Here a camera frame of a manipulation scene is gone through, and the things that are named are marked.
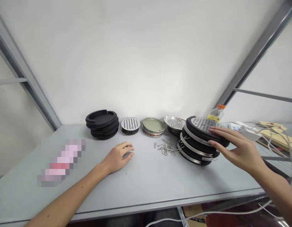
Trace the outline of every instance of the bottle label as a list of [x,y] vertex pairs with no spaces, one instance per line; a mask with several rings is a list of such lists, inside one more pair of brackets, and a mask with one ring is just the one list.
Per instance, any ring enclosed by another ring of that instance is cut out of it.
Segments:
[[221,120],[219,117],[211,115],[211,114],[209,114],[207,116],[207,118],[210,119],[210,120],[216,121],[216,122],[219,122]]

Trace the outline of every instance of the stack of metal lids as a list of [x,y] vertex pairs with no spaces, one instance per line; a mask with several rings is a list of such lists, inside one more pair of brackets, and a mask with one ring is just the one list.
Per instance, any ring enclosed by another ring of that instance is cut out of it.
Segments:
[[125,118],[121,122],[122,132],[128,136],[136,134],[140,129],[140,122],[136,118]]
[[113,111],[99,110],[86,117],[86,126],[91,130],[91,135],[100,140],[113,137],[119,125],[117,114]]
[[143,132],[150,137],[161,137],[165,131],[165,124],[155,118],[145,118],[143,120]]
[[223,127],[221,124],[206,118],[192,116],[187,118],[177,148],[189,161],[205,166],[211,163],[220,152],[208,143],[209,140],[219,142],[224,147],[229,146],[229,141],[223,137],[209,132],[210,127]]
[[186,121],[181,119],[181,118],[172,117],[172,116],[166,116],[164,118],[164,121],[167,125],[169,132],[172,135],[175,135],[176,137],[180,137],[181,131],[182,131]]

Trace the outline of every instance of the white wall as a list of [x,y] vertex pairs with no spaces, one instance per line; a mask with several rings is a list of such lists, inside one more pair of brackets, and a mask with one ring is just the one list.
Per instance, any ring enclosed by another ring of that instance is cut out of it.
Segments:
[[206,116],[279,0],[0,0],[62,124]]
[[[292,20],[241,89],[292,98]],[[223,118],[224,122],[235,120],[292,122],[292,103],[237,92]]]
[[[0,56],[0,79],[14,75]],[[0,86],[0,175],[6,174],[52,130],[19,84]]]

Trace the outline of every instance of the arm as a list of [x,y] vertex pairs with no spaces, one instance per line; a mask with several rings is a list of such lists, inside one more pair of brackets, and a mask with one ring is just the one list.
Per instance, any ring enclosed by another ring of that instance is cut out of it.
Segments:
[[123,155],[131,150],[133,151],[134,148],[130,143],[117,145],[101,163],[45,207],[25,227],[66,226],[92,189],[108,174],[123,168],[131,160],[134,152],[123,159]]
[[248,172],[260,184],[286,222],[292,226],[292,188],[286,179],[270,170],[262,160],[255,144],[239,132],[220,127],[211,127],[210,131],[225,137],[237,147],[229,151],[221,144],[209,141],[225,158]]

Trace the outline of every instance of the orange bottle cap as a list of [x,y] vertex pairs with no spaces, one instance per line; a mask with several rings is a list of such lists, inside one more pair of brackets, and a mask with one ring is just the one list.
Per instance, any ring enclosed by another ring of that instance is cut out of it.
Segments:
[[225,106],[225,105],[218,105],[218,108],[220,108],[220,109],[225,109],[226,106]]

